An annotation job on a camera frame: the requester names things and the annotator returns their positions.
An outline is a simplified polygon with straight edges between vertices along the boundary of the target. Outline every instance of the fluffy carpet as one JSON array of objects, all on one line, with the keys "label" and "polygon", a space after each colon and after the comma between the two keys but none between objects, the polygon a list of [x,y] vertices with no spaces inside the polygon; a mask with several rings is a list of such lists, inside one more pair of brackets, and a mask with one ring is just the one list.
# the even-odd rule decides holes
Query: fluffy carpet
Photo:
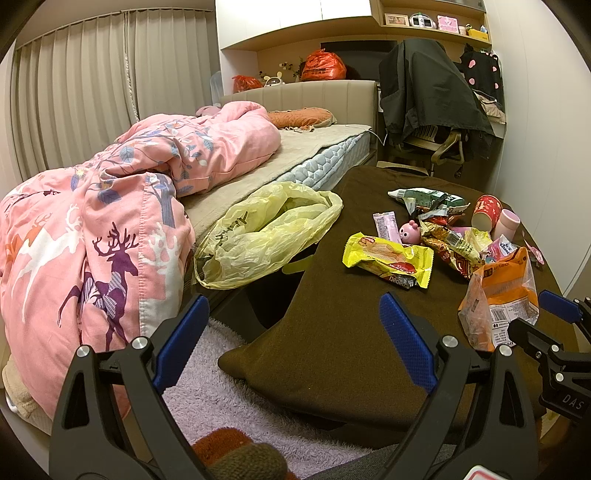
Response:
[{"label": "fluffy carpet", "polygon": [[330,440],[220,370],[217,359],[243,343],[235,332],[210,319],[176,387],[164,393],[164,401],[189,443],[216,429],[235,427],[254,442],[273,445],[299,478],[370,453]]}]

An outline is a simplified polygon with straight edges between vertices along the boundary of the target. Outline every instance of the purple deer print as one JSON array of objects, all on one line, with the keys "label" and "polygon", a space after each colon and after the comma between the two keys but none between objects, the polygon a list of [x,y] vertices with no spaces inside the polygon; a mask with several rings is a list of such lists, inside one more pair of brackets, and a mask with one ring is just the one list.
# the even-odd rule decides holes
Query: purple deer print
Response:
[{"label": "purple deer print", "polygon": [[[87,302],[93,303],[95,307],[105,312],[107,321],[109,322],[109,329],[106,333],[106,350],[108,350],[111,345],[113,332],[116,332],[126,345],[129,343],[125,338],[125,332],[120,323],[121,317],[125,313],[125,304],[127,303],[127,282],[125,281],[125,273],[129,272],[132,276],[137,277],[138,269],[131,261],[126,250],[135,248],[139,245],[138,243],[134,243],[135,233],[132,237],[127,234],[127,229],[125,229],[123,240],[121,240],[121,236],[114,222],[108,238],[111,239],[107,243],[109,249],[104,253],[99,248],[99,242],[102,240],[102,237],[97,238],[92,244],[100,257],[109,257],[107,258],[107,262],[111,262],[111,279],[108,283],[95,281],[92,277],[92,273],[84,272],[82,287],[72,287],[70,293],[64,300],[64,303],[61,304],[57,321],[57,325],[60,326],[61,313],[68,300],[72,297],[78,298],[77,308],[79,319],[82,314],[82,307]],[[79,335],[82,337],[80,326],[78,331]]]}]

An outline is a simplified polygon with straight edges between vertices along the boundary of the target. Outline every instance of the red plastic bag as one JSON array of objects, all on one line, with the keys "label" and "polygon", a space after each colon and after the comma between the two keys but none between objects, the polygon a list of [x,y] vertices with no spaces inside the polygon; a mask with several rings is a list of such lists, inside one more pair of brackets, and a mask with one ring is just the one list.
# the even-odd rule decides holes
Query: red plastic bag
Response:
[{"label": "red plastic bag", "polygon": [[336,53],[316,50],[306,58],[306,65],[301,74],[301,81],[308,80],[343,80],[347,68]]},{"label": "red plastic bag", "polygon": [[253,90],[255,88],[262,88],[262,83],[254,77],[236,75],[235,77],[232,77],[232,80],[234,80],[234,93],[245,92],[246,90]]}]

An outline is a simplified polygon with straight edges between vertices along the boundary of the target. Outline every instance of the pink plush toy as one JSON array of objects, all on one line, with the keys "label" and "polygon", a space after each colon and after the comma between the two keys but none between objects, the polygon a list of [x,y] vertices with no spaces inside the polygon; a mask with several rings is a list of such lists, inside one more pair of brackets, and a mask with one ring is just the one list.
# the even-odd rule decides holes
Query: pink plush toy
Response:
[{"label": "pink plush toy", "polygon": [[400,227],[400,240],[403,244],[418,245],[421,242],[421,231],[418,229],[418,223],[411,220]]}]

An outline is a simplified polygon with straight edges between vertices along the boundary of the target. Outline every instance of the orange pillow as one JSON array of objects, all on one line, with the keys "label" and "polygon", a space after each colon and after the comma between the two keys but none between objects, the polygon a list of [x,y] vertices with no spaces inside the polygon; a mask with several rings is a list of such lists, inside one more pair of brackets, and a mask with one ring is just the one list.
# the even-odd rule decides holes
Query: orange pillow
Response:
[{"label": "orange pillow", "polygon": [[284,129],[313,130],[336,123],[336,118],[332,113],[318,107],[269,112],[269,119],[277,128]]}]

